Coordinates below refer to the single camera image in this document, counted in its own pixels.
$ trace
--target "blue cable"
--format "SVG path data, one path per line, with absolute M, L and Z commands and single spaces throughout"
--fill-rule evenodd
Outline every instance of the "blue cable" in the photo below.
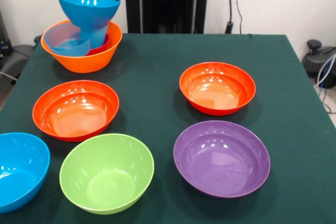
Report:
M 330 61 L 327 63 L 327 65 L 326 65 L 325 68 L 324 68 L 322 78 L 326 75 L 326 73 L 327 73 L 327 69 L 329 68 L 329 65 L 330 65 Z M 321 89 L 320 89 L 320 92 L 319 92 L 319 96 L 320 96 L 320 94 L 321 94 L 321 92 L 322 92 L 323 85 L 324 85 L 324 81 L 322 81 L 322 83 L 321 83 Z

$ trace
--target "black stand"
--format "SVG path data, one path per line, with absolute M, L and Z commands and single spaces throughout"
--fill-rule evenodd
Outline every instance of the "black stand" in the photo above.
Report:
M 129 33 L 203 33 L 207 0 L 126 0 Z

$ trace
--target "orange bowl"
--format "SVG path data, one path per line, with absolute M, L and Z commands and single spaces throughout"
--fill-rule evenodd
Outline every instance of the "orange bowl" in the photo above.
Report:
M 118 44 L 121 41 L 122 38 L 122 31 L 118 25 L 116 25 L 113 22 L 110 22 L 107 34 L 109 36 L 109 42 L 107 44 L 107 49 L 103 52 L 100 52 L 98 54 L 94 55 L 88 55 L 88 56 L 79 56 L 79 57 L 69 57 L 69 56 L 63 56 L 53 53 L 50 48 L 47 46 L 47 44 L 44 41 L 44 36 L 48 30 L 51 28 L 60 25 L 62 23 L 68 23 L 69 20 L 64 20 L 60 23 L 57 23 L 51 27 L 49 27 L 41 37 L 41 44 L 44 50 L 46 50 L 49 54 L 51 54 L 59 63 L 61 63 L 66 69 L 76 72 L 76 73 L 90 73 L 95 72 L 103 67 L 105 67 L 110 60 L 112 59 L 112 56 L 118 47 Z
M 70 81 L 45 92 L 35 103 L 33 121 L 44 133 L 66 142 L 100 134 L 119 108 L 117 93 L 98 81 Z
M 232 114 L 256 94 L 256 84 L 247 72 L 223 62 L 188 68 L 181 75 L 180 89 L 194 108 L 209 115 Z

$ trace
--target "green tablecloth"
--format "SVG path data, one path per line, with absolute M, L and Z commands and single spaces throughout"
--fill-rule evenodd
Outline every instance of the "green tablecloth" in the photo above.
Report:
M 224 61 L 249 72 L 257 85 L 254 100 L 219 118 L 192 108 L 178 80 L 184 69 L 203 61 Z M 155 160 L 146 193 L 116 215 L 93 215 L 65 198 L 59 169 L 76 144 L 43 134 L 32 121 L 31 110 L 42 93 L 78 79 L 98 80 L 116 90 L 120 111 L 105 132 L 137 137 Z M 271 173 L 261 189 L 242 198 L 216 199 L 179 175 L 172 155 L 177 136 L 211 119 L 247 127 L 267 146 Z M 111 63 L 91 74 L 69 72 L 38 46 L 0 112 L 0 133 L 13 131 L 41 137 L 50 148 L 51 163 L 39 194 L 22 209 L 0 215 L 0 223 L 336 221 L 336 130 L 285 36 L 125 34 Z

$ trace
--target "purple bowl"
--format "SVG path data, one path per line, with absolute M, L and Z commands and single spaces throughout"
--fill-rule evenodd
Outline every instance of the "purple bowl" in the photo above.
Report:
M 248 129 L 225 121 L 196 123 L 177 138 L 175 165 L 186 181 L 218 198 L 250 194 L 266 181 L 270 158 Z

